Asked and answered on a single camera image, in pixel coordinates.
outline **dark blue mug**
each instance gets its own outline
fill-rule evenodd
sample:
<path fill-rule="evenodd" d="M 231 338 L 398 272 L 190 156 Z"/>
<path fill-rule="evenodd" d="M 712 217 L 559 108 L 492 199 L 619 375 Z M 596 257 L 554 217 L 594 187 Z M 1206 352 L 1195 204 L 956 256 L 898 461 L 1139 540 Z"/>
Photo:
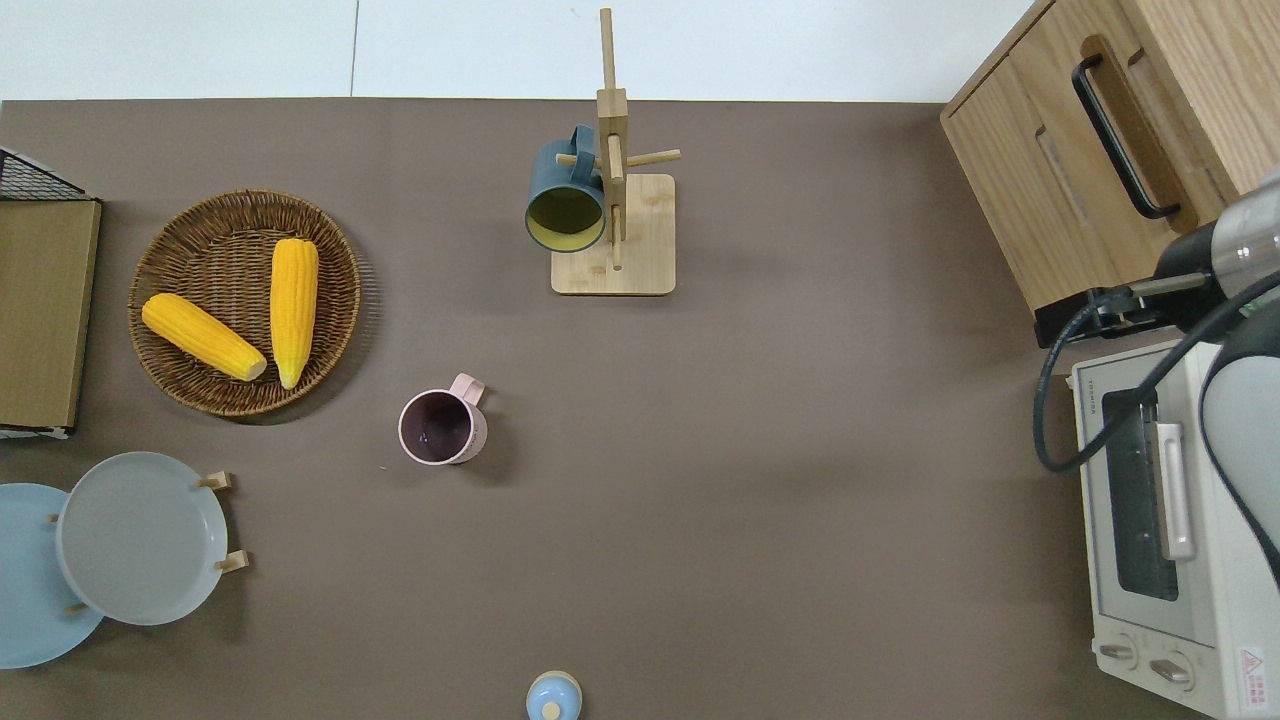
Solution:
<path fill-rule="evenodd" d="M 562 165 L 556 155 L 572 155 Z M 577 126 L 568 140 L 554 140 L 534 158 L 525 206 L 525 229 L 538 245 L 577 252 L 604 234 L 604 181 L 595 169 L 595 129 Z"/>

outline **oven window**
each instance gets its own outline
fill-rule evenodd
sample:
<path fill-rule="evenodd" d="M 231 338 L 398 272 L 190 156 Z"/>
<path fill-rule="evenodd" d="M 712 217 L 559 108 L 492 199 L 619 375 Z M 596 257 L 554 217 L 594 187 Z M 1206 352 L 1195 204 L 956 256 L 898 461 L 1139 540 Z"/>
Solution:
<path fill-rule="evenodd" d="M 1107 424 L 1132 405 L 1134 391 L 1102 396 Z M 1158 398 L 1140 405 L 1107 443 L 1107 478 L 1111 484 L 1111 528 L 1115 532 L 1120 587 L 1156 600 L 1178 600 L 1178 570 L 1160 552 L 1156 515 L 1155 448 L 1147 443 L 1146 424 L 1156 420 Z"/>

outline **round woven basket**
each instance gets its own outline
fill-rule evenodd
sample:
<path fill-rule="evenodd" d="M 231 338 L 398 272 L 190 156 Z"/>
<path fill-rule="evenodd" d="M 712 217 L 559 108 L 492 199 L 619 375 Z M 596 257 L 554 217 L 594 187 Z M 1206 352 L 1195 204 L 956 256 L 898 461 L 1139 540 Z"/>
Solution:
<path fill-rule="evenodd" d="M 275 241 L 316 245 L 320 282 L 311 357 L 293 389 L 271 357 L 271 252 Z M 169 222 L 142 255 L 129 287 L 129 336 L 147 375 L 169 397 L 223 418 L 276 410 L 314 389 L 338 364 L 360 314 L 360 266 L 347 237 L 315 205 L 269 190 L 238 190 L 198 202 Z M 239 333 L 268 359 L 242 382 L 196 360 L 142 324 L 142 305 L 175 292 Z"/>

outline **black drawer handle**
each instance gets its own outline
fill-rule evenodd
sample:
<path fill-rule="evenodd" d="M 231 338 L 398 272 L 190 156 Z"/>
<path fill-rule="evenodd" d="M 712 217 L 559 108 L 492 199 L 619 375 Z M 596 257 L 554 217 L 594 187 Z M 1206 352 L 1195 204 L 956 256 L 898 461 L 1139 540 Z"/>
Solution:
<path fill-rule="evenodd" d="M 1115 127 L 1111 126 L 1111 120 L 1107 118 L 1106 113 L 1102 110 L 1102 104 L 1098 102 L 1097 94 L 1093 92 L 1093 86 L 1089 85 L 1089 68 L 1096 68 L 1102 64 L 1102 54 L 1089 55 L 1079 65 L 1071 70 L 1071 86 L 1075 88 L 1075 95 L 1080 99 L 1080 105 L 1084 106 L 1084 114 L 1089 117 L 1089 122 L 1093 123 L 1093 132 L 1098 133 L 1098 140 L 1102 141 L 1102 149 L 1107 151 L 1107 158 L 1111 159 L 1111 167 L 1116 169 L 1116 174 L 1120 177 L 1120 184 L 1124 186 L 1126 193 L 1129 193 L 1129 201 L 1133 206 L 1142 214 L 1143 218 L 1151 218 L 1152 220 L 1158 220 L 1160 218 L 1166 218 L 1174 213 L 1181 210 L 1181 205 L 1174 202 L 1172 205 L 1165 205 L 1161 208 L 1151 200 L 1147 195 L 1147 188 L 1142 187 L 1142 181 L 1138 179 L 1138 173 L 1133 168 L 1133 163 L 1129 160 L 1129 155 L 1124 151 L 1124 146 L 1120 145 L 1120 138 L 1116 136 Z"/>

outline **light blue bottle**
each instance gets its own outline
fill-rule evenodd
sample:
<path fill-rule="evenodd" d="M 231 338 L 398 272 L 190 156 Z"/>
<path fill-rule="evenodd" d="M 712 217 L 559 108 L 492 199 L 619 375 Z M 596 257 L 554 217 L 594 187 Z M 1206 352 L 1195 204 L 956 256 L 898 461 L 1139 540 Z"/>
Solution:
<path fill-rule="evenodd" d="M 577 720 L 582 712 L 582 688 L 562 670 L 543 673 L 525 698 L 529 720 Z"/>

